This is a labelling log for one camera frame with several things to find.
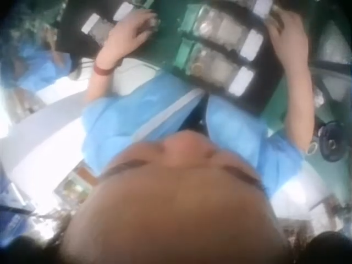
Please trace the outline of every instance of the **white label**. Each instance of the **white label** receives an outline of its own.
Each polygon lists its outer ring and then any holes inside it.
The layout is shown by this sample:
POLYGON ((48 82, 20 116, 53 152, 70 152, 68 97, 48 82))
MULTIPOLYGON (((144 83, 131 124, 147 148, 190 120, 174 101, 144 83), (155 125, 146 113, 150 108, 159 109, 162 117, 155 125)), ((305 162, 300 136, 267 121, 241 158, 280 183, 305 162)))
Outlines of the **white label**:
POLYGON ((272 5, 273 0, 257 0, 253 12, 261 18, 266 18, 270 13, 272 5))
POLYGON ((88 32, 92 29, 92 27, 95 25, 95 23, 98 22, 100 16, 97 14, 93 14, 90 16, 90 18, 87 20, 86 24, 82 27, 82 32, 85 34, 88 34, 88 32))
POLYGON ((255 59, 258 54, 260 47, 262 46, 264 37, 255 30, 251 30, 248 34, 246 41, 244 42, 243 48, 240 55, 250 62, 255 59))
POLYGON ((229 92, 236 96, 241 96, 251 83, 254 72, 246 67, 242 67, 230 85, 229 92))
POLYGON ((134 5, 124 2, 120 8, 116 11, 114 15, 114 21, 120 21, 124 19, 132 10, 134 9, 134 5))

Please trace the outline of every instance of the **blue shirt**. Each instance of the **blue shirt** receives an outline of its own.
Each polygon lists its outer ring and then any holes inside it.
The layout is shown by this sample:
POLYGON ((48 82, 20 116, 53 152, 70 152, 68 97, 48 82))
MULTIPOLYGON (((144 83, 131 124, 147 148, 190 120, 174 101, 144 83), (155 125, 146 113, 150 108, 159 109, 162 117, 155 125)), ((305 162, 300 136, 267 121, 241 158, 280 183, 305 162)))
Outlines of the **blue shirt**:
MULTIPOLYGON (((111 95, 86 107, 85 162, 96 175, 133 143, 159 140, 176 133, 204 96, 180 79, 163 73, 128 96, 111 95)), ((301 152, 282 133, 268 136, 266 124, 217 96, 210 96, 206 124, 220 149, 240 155, 261 176, 272 196, 296 175, 301 152)))
POLYGON ((14 72, 5 63, 2 83, 7 88, 12 88, 14 82, 16 86, 36 93, 52 85, 61 77, 67 76, 72 66, 69 54, 61 53, 63 66, 59 66, 54 62, 50 51, 31 43, 19 45, 18 56, 26 63, 27 70, 18 80, 14 81, 14 72))

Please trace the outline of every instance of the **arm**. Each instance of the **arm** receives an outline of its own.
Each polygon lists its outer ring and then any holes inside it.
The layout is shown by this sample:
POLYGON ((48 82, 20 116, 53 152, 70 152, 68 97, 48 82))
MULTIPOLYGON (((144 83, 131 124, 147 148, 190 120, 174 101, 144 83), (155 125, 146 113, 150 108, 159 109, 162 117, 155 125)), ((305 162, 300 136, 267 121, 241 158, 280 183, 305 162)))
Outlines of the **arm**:
POLYGON ((28 71, 28 64, 21 58, 13 58, 12 61, 14 65, 14 80, 18 81, 28 71))
POLYGON ((65 68, 64 65, 64 60, 63 60, 63 56, 61 53, 56 51, 56 43, 55 43, 55 31, 52 28, 47 28, 46 29, 46 41, 49 43, 50 45, 50 52, 51 52, 51 56, 53 58, 53 61, 55 62, 56 65, 58 65, 61 68, 65 68))
POLYGON ((300 150, 309 148, 314 132, 314 96, 308 68, 309 45, 302 19, 293 12, 279 10, 284 28, 269 21, 268 30, 274 50, 288 81, 288 115, 285 129, 288 138, 300 150))
MULTIPOLYGON (((103 70, 115 68, 118 61, 141 46, 151 35, 151 31, 139 33, 139 29, 156 14, 150 10, 137 10, 120 21, 110 32, 103 49, 96 58, 96 66, 103 70)), ((85 102, 90 103, 108 94, 113 73, 102 76, 93 72, 85 102)))

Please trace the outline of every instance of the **eyebrow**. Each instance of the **eyebrow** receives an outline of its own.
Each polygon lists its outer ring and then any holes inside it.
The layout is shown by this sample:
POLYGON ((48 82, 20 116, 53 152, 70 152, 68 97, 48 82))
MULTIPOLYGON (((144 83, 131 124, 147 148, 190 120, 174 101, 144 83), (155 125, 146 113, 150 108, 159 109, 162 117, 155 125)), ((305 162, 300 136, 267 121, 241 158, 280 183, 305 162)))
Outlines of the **eyebrow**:
POLYGON ((137 169, 137 168, 143 167, 143 166, 147 165, 148 163, 149 163, 148 161, 142 161, 140 159, 132 159, 131 161, 127 161, 127 162, 118 164, 118 165, 108 169, 106 172, 104 172, 103 174, 100 175, 100 179, 106 180, 107 178, 110 178, 111 176, 126 172, 130 169, 137 169))
MULTIPOLYGON (((129 171, 131 169, 137 169, 137 168, 143 167, 149 163, 150 162, 148 162, 148 161, 143 161, 140 159, 133 159, 131 161, 127 161, 127 162, 118 164, 118 165, 110 168, 109 170, 107 170, 103 174, 101 174, 100 180, 104 181, 112 176, 129 171)), ((252 176, 249 176, 247 173, 243 172, 241 169, 239 169, 237 167, 233 167, 233 166, 221 166, 221 169, 223 171, 226 171, 227 173, 231 174, 235 178, 239 179, 243 183, 246 183, 247 185, 253 186, 257 190, 266 194, 265 187, 262 185, 261 181, 253 178, 252 176)))

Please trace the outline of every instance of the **red wristband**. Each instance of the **red wristband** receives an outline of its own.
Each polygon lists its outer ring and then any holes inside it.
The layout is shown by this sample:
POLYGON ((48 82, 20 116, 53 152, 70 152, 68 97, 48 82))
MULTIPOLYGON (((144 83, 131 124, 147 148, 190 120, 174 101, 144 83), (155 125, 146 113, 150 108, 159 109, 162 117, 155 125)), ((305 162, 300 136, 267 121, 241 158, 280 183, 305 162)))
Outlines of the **red wristband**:
POLYGON ((115 71, 115 69, 116 69, 117 67, 121 66, 122 61, 123 61, 122 59, 119 60, 119 61, 117 62, 117 64, 115 65, 115 67, 113 67, 112 69, 109 69, 109 70, 104 70, 104 69, 102 69, 102 68, 99 68, 98 65, 97 65, 97 62, 95 61, 95 62, 94 62, 94 66, 93 66, 93 70, 94 70, 94 72, 95 72, 96 74, 98 74, 98 75, 100 75, 100 76, 108 76, 108 75, 112 74, 112 73, 115 71))

